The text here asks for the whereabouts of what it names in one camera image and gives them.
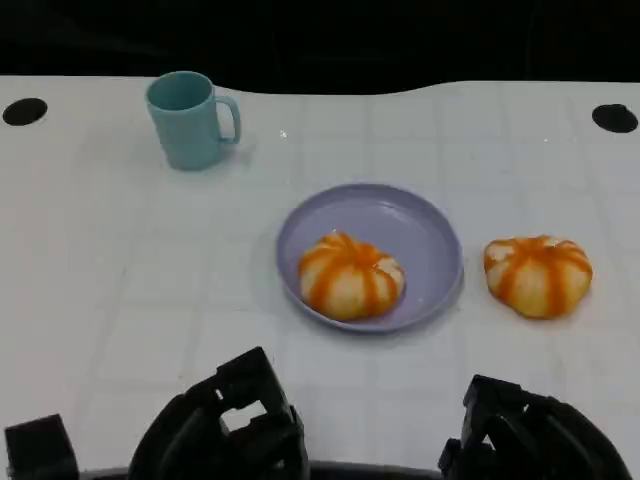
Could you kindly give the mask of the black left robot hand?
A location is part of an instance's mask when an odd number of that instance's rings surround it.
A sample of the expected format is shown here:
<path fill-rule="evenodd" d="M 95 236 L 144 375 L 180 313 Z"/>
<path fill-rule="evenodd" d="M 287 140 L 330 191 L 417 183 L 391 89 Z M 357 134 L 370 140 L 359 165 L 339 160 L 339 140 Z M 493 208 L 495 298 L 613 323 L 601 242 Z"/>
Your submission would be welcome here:
<path fill-rule="evenodd" d="M 257 346 L 175 396 L 129 464 L 129 479 L 308 479 L 304 424 Z"/>

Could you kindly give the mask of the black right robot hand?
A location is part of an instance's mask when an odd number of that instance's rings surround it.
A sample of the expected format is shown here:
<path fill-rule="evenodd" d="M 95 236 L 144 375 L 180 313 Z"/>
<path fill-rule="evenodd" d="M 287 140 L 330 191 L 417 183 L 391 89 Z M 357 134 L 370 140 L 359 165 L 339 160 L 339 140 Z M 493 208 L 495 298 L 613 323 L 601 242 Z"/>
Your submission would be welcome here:
<path fill-rule="evenodd" d="M 463 398 L 461 436 L 438 461 L 445 479 L 629 479 L 609 438 L 551 396 L 476 374 Z"/>

